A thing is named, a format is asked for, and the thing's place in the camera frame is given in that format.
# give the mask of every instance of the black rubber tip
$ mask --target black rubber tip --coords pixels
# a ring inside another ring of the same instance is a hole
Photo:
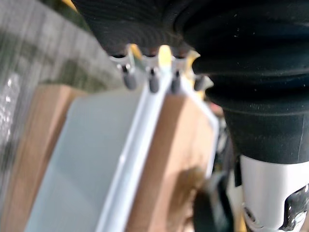
[[[137,87],[136,79],[134,75],[124,73],[123,76],[125,86],[130,90],[135,90]]]
[[[180,90],[180,78],[174,79],[171,84],[173,94],[177,94]]]
[[[205,84],[205,78],[204,76],[198,76],[194,82],[194,90],[195,91],[201,91]]]
[[[157,77],[152,76],[149,79],[149,89],[152,93],[157,93],[159,91],[159,80]]]

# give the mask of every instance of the white plastic tray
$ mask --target white plastic tray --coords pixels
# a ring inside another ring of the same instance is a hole
[[[170,87],[169,73],[163,71],[156,94],[145,84],[133,92],[105,92],[72,104],[26,232],[124,231]],[[182,94],[203,109],[217,138],[217,119],[185,81]]]

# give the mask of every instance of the brown cardboard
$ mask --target brown cardboard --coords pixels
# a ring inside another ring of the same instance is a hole
[[[1,232],[24,231],[69,106],[83,95],[65,85],[37,87],[6,194]]]
[[[178,232],[206,169],[213,131],[186,96],[166,97],[127,232]]]

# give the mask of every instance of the white plastic part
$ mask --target white plastic part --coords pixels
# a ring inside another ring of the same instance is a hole
[[[133,92],[105,92],[73,103],[26,232],[125,230],[170,87],[170,69],[163,70],[162,77],[156,94],[149,92],[146,83]],[[217,136],[218,122],[212,112],[191,89],[184,87],[183,92],[200,105]]]
[[[254,232],[279,232],[284,221],[285,200],[309,183],[309,162],[274,164],[240,157],[245,207],[255,218],[245,217]],[[296,228],[300,230],[304,220]]]

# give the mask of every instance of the yellow object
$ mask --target yellow object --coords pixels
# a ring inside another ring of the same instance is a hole
[[[76,10],[76,7],[74,6],[74,4],[72,3],[71,0],[62,0],[65,4],[67,4],[69,7],[71,7],[72,9]]]

